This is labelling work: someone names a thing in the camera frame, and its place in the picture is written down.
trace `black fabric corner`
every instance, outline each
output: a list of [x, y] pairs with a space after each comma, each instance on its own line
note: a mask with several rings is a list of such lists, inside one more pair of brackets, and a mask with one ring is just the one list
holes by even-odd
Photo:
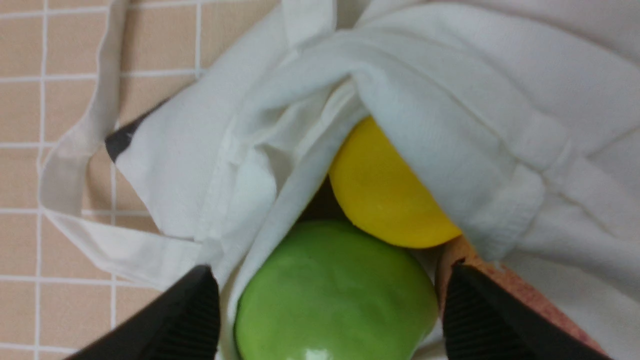
[[212, 360], [220, 339], [218, 283], [198, 265], [128, 321], [67, 360]]
[[611, 360], [459, 263], [447, 288], [443, 329], [449, 360]]
[[125, 150], [127, 150], [129, 145], [131, 144], [131, 141], [133, 140], [133, 135], [136, 133], [136, 131], [140, 127], [140, 124], [142, 124], [142, 122], [152, 112], [156, 111], [158, 108], [160, 108], [160, 106], [166, 103], [167, 100], [160, 102], [154, 108], [140, 115], [138, 118], [136, 118], [136, 120], [133, 120], [130, 124], [121, 127], [120, 129], [118, 129], [118, 131], [107, 136], [107, 138], [104, 141], [104, 145], [107, 148], [107, 153], [109, 154], [111, 161], [116, 162], [116, 159], [118, 158], [118, 156], [121, 153], [123, 153]]

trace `cloth fold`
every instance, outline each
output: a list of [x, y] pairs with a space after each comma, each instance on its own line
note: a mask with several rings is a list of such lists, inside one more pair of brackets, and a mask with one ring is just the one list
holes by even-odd
[[[210, 264], [224, 295], [220, 359], [237, 359], [244, 287], [368, 114], [485, 260], [517, 254], [516, 272], [613, 358], [640, 352], [639, 2], [374, 0], [334, 31], [340, 6], [284, 1], [118, 156], [166, 236], [78, 218], [78, 174], [115, 121], [126, 2], [112, 1], [96, 94], [52, 151], [40, 200], [108, 271], [163, 288]], [[547, 263], [562, 291], [540, 284]], [[594, 328], [620, 314], [628, 322]]]

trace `green apple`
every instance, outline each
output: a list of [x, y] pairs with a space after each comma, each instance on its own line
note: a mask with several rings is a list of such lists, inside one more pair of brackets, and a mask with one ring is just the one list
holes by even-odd
[[246, 287], [244, 360], [409, 360], [437, 318], [433, 285], [404, 249], [343, 222], [296, 225]]

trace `yellow fruit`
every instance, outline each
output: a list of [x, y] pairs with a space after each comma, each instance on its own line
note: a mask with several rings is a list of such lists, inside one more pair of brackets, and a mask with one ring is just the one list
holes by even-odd
[[461, 234], [372, 117], [347, 137], [329, 176], [350, 221], [387, 243], [423, 249]]

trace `bag handle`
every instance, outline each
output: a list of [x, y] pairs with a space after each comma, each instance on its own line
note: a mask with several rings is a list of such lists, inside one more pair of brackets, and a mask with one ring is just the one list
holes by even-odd
[[[120, 59], [128, 5], [129, 0], [112, 0], [108, 6], [92, 99], [82, 119], [48, 155], [40, 174], [38, 200], [47, 218], [96, 267], [165, 290], [197, 264], [201, 252], [213, 252], [206, 258], [215, 261], [224, 257], [224, 250], [208, 241], [172, 238], [81, 217], [87, 164], [104, 146], [104, 139], [118, 118]], [[283, 0], [282, 11], [292, 49], [335, 30], [335, 0]]]

